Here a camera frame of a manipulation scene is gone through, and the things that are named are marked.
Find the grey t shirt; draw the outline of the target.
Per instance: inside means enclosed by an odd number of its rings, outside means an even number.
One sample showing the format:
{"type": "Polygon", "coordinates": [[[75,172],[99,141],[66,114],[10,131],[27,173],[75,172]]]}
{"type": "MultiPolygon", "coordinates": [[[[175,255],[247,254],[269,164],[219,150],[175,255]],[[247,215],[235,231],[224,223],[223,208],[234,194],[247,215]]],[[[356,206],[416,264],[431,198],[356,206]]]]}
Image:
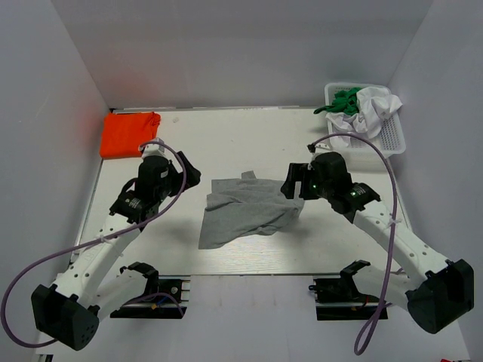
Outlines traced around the grey t shirt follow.
{"type": "Polygon", "coordinates": [[[218,249],[236,238],[269,236],[287,228],[299,218],[305,201],[287,199],[282,185],[281,180],[259,179],[252,170],[239,178],[213,179],[198,248],[218,249]]]}

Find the white t shirt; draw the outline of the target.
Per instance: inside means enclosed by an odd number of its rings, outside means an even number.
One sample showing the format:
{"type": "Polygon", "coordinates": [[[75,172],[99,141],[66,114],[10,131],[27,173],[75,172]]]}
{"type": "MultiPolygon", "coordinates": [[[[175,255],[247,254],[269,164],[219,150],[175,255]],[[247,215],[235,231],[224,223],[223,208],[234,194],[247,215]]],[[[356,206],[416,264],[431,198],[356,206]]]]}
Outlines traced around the white t shirt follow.
{"type": "Polygon", "coordinates": [[[401,107],[400,98],[388,89],[364,87],[357,93],[359,112],[353,116],[325,112],[325,119],[335,132],[355,133],[366,139],[376,137],[382,123],[401,107]]]}

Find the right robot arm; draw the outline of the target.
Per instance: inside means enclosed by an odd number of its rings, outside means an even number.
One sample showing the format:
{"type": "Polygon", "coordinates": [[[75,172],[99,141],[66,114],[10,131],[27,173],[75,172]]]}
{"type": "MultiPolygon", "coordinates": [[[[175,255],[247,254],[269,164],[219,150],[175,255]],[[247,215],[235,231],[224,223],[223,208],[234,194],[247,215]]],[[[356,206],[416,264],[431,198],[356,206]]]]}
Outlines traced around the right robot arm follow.
{"type": "Polygon", "coordinates": [[[355,183],[343,156],[316,154],[310,163],[291,163],[281,193],[305,201],[325,199],[331,208],[375,240],[403,269],[394,275],[357,260],[338,278],[318,279],[310,286],[320,303],[359,301],[386,292],[385,302],[408,311],[416,324],[436,334],[474,307],[474,271],[460,259],[449,260],[404,225],[368,185],[355,183]]]}

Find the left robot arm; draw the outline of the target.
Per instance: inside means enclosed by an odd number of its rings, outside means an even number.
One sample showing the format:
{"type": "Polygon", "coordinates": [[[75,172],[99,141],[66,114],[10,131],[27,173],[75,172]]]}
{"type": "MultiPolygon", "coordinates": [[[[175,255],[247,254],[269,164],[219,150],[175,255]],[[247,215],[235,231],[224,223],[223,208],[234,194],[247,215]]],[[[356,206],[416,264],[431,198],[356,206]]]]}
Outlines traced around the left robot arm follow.
{"type": "Polygon", "coordinates": [[[100,322],[125,302],[153,300],[159,292],[158,271],[146,263],[123,267],[119,276],[103,284],[124,249],[144,230],[143,222],[158,213],[166,198],[197,186],[201,173],[182,152],[177,171],[161,151],[143,156],[137,177],[125,183],[98,233],[101,242],[83,249],[54,282],[39,285],[31,296],[37,329],[80,351],[97,332],[100,322]]]}

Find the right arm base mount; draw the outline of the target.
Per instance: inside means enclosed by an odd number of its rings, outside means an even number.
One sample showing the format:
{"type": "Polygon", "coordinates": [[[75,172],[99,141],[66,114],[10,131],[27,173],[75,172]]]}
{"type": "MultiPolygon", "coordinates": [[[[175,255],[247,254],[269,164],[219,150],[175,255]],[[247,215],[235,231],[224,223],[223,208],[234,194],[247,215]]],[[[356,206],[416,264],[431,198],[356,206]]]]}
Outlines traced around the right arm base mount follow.
{"type": "Polygon", "coordinates": [[[318,321],[367,321],[377,310],[384,275],[356,260],[337,274],[319,275],[308,286],[318,321]]]}

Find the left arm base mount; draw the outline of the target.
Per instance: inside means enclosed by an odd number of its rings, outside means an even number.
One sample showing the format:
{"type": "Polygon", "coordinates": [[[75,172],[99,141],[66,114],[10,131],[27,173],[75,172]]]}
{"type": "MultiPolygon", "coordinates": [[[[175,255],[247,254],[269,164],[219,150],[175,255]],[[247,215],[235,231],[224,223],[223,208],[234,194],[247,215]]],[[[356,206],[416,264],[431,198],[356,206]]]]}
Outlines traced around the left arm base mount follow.
{"type": "Polygon", "coordinates": [[[127,270],[143,276],[143,293],[138,302],[130,302],[110,314],[112,319],[182,319],[187,310],[190,292],[190,276],[165,276],[151,265],[135,262],[122,266],[119,274],[127,270]]]}

